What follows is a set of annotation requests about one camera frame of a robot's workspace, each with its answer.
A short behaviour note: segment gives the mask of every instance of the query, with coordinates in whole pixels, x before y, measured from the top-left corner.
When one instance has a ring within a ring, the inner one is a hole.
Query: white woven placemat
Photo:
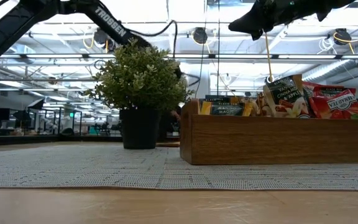
[[[179,149],[77,144],[0,152],[0,188],[358,190],[358,164],[191,166]]]

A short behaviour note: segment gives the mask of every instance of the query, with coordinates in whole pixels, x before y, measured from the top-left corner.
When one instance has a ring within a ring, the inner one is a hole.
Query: ceiling
[[[269,75],[265,39],[253,41],[249,35],[231,32],[227,25],[248,12],[253,1],[221,0],[102,0],[116,19],[132,30],[143,33],[156,33],[162,30],[167,22],[178,22],[178,39],[175,52],[181,57],[181,69],[186,73],[198,76],[207,74],[208,81],[205,90],[216,94],[227,94],[229,90],[237,90],[236,94],[244,94],[241,90],[260,90],[264,79]],[[0,7],[0,18],[17,4],[10,0]],[[208,34],[206,45],[197,44],[192,39],[196,27],[205,27]],[[83,14],[68,16],[56,15],[39,23],[23,35],[8,53],[32,54],[104,54],[104,50],[92,44],[92,37],[97,26]],[[333,34],[337,28],[346,28],[355,42],[352,43],[358,54],[358,5],[333,10],[323,21],[318,22],[315,15],[297,20],[288,27],[278,26],[268,33],[268,46],[271,54],[277,55],[336,55],[352,54],[348,45],[335,45],[331,40],[325,40],[328,34]],[[161,49],[173,50],[174,29],[168,29],[156,37],[145,37],[153,45]],[[230,57],[203,60],[201,69],[200,55],[229,54]],[[249,54],[256,55],[249,59]],[[28,60],[0,59],[0,88],[25,88],[34,91],[34,97],[61,96],[66,101],[84,102],[80,91],[72,89],[93,88],[95,83],[91,77],[98,69],[95,61],[100,58],[32,58]],[[314,77],[309,80],[320,83],[336,83],[358,88],[358,63],[352,60],[320,60],[318,57],[297,60],[272,60],[272,73],[275,78],[297,73]],[[48,79],[64,79],[64,82],[50,84]],[[71,91],[42,91],[44,89],[69,89]]]

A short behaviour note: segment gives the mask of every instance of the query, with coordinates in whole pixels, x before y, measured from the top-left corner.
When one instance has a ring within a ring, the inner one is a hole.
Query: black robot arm
[[[38,22],[56,14],[86,14],[115,42],[121,45],[137,39],[141,47],[151,46],[145,39],[130,32],[121,25],[100,0],[20,0],[18,5],[0,19],[0,56]],[[175,71],[178,78],[181,71]]]

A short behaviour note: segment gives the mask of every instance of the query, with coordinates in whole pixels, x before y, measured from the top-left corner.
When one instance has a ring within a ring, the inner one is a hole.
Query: wooden box
[[[358,163],[358,120],[198,114],[182,108],[180,156],[193,165]]]

